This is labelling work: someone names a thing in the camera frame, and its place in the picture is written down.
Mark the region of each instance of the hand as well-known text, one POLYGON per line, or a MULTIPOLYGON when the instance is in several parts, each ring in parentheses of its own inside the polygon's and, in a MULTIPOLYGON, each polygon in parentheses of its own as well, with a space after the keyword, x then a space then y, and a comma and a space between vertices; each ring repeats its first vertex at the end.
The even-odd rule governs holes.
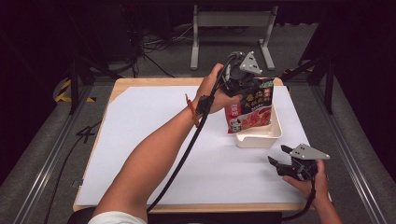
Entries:
MULTIPOLYGON (((322 160, 317 160, 318 173, 315 175, 315 190, 316 198, 312 202, 312 205, 316 207, 318 203, 329 201, 329 183, 327 180, 324 162, 322 160)), ((308 199, 311 193, 312 184, 311 181, 299 181, 291 176, 283 176, 283 180, 288 182, 290 185, 297 188, 306 199, 308 199)))
MULTIPOLYGON (((202 81, 200 87, 198 88, 195 99, 193 100, 195 107, 198 105, 198 101, 201 96, 210 95, 210 92, 212 91, 213 86, 215 85, 216 80, 218 78, 218 73, 219 71, 221 71, 222 67, 223 67, 222 64, 217 63, 213 67, 210 74, 207 77, 204 77, 204 80, 202 81)), ((218 112, 224 106, 237 104, 241 100, 242 100, 242 95, 235 95, 233 97, 229 97, 221 89, 218 89, 215 93, 215 101, 213 102, 213 105, 210 107, 209 113, 213 114, 215 112, 218 112)))

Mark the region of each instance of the person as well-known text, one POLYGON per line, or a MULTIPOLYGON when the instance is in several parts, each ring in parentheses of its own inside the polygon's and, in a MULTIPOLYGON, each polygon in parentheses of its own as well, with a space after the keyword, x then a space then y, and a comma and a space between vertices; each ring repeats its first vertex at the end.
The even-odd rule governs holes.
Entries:
MULTIPOLYGON (((198 105, 200 96, 210 94, 222 67, 222 64, 216 64, 211 73, 204 77, 195 98, 191 101, 194 108, 198 105)), ((209 113, 215 113, 226 105, 236 104, 241 99, 242 95, 229 97, 222 90, 217 90, 209 113)), ((95 208, 89 224, 146 224, 149 196, 166 177, 193 126, 192 112, 186 105, 178 114, 139 143, 95 208)), ((332 204, 326 200, 328 199, 327 179, 321 161, 318 162, 318 167, 317 198, 313 201, 313 205, 317 208, 322 223, 334 224, 340 219, 332 204)), ((304 196, 309 193, 310 188, 305 183, 298 183, 297 180, 287 176, 284 178, 304 196)))

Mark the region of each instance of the dark wall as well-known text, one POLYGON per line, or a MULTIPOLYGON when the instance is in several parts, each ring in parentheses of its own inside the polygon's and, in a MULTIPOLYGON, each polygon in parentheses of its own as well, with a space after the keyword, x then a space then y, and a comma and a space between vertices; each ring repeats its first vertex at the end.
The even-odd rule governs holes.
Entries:
POLYGON ((359 1, 335 74, 363 130, 396 180, 396 5, 359 1))
POLYGON ((52 93, 68 59, 35 2, 2 3, 0 50, 2 183, 56 106, 52 93))

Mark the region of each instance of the person's right arm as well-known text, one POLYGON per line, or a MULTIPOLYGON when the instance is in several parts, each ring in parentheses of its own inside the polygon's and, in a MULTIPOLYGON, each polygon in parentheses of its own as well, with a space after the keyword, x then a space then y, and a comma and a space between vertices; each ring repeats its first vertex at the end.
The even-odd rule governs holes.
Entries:
MULTIPOLYGON (((318 173, 315 175, 316 198, 312 202, 312 206, 317 210, 321 224, 342 223, 341 218, 338 216, 329 198, 329 183, 324 168, 324 162, 322 160, 317 160, 317 165, 318 173)), ((310 181, 299 181, 287 175, 283 176, 283 179, 297 188, 306 199, 308 198, 312 188, 310 181)))

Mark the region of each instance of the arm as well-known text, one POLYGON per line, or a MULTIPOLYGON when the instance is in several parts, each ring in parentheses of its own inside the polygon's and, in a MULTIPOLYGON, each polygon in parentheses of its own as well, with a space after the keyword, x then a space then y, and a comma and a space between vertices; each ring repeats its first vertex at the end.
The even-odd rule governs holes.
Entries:
MULTIPOLYGON (((204 78, 192 101, 194 108, 200 96, 210 94, 221 68, 221 64, 216 64, 209 76, 204 78)), ((240 100, 241 96, 230 98, 218 90, 210 113, 240 100)), ((107 211, 121 211, 147 222, 146 209, 149 196, 166 177, 193 125, 191 110, 186 106, 145 138, 123 164, 93 215, 107 211)))
MULTIPOLYGON (((315 189, 317 191, 316 198, 312 202, 312 206, 318 212, 321 224, 337 224, 342 223, 335 207, 329 199, 329 183, 325 173, 324 163, 317 160, 318 173, 315 176, 315 189)), ((308 198, 311 192, 310 181, 298 181, 290 176, 283 176, 283 179, 289 184, 299 189, 305 198, 308 198)))

